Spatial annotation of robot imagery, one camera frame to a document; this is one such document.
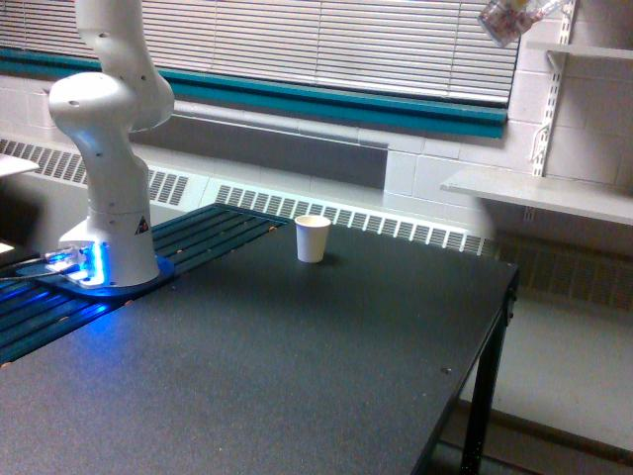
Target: paper cup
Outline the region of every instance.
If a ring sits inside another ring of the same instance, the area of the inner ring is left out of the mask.
[[[301,262],[321,262],[332,221],[323,216],[303,215],[295,219],[295,224],[297,225],[297,258]]]

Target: teal window frame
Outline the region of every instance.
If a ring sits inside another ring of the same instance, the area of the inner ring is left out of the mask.
[[[96,60],[0,48],[0,72],[61,78],[99,71]],[[418,132],[500,139],[507,110],[411,99],[383,94],[287,84],[159,68],[174,93],[192,99],[255,107],[331,120],[353,121],[371,127],[388,126]]]

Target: wall shelf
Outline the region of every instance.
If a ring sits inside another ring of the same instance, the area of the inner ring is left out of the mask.
[[[37,170],[39,167],[30,160],[23,160],[15,156],[0,153],[0,178],[17,175],[27,171]]]
[[[573,56],[601,57],[604,59],[633,60],[633,49],[613,47],[584,47],[580,45],[559,45],[558,43],[528,42],[527,47],[549,52],[571,54]]]
[[[606,185],[490,168],[457,172],[445,191],[633,226],[633,194]]]

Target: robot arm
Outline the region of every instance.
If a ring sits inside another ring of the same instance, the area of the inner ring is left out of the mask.
[[[79,33],[103,72],[75,74],[50,90],[50,114],[79,148],[88,175],[88,218],[60,246],[91,249],[92,265],[67,274],[82,287],[134,286],[156,277],[158,267],[147,166],[128,135],[165,122],[174,96],[147,51],[140,0],[77,0],[75,9]]]

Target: heating vent grille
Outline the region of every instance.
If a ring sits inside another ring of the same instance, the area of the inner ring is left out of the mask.
[[[516,262],[521,287],[633,310],[633,263],[530,241],[504,241],[499,257]]]
[[[0,153],[30,160],[40,166],[35,174],[56,180],[86,185],[88,175],[81,155],[30,143],[0,139]],[[185,193],[187,176],[150,169],[147,185],[149,199],[178,206]]]
[[[215,202],[284,218],[295,218],[305,214],[326,216],[338,226],[467,251],[476,255],[494,256],[497,252],[497,247],[491,240],[476,237],[466,230],[457,232],[431,222],[403,221],[382,213],[373,214],[351,207],[333,207],[325,203],[247,190],[228,184],[220,185]]]

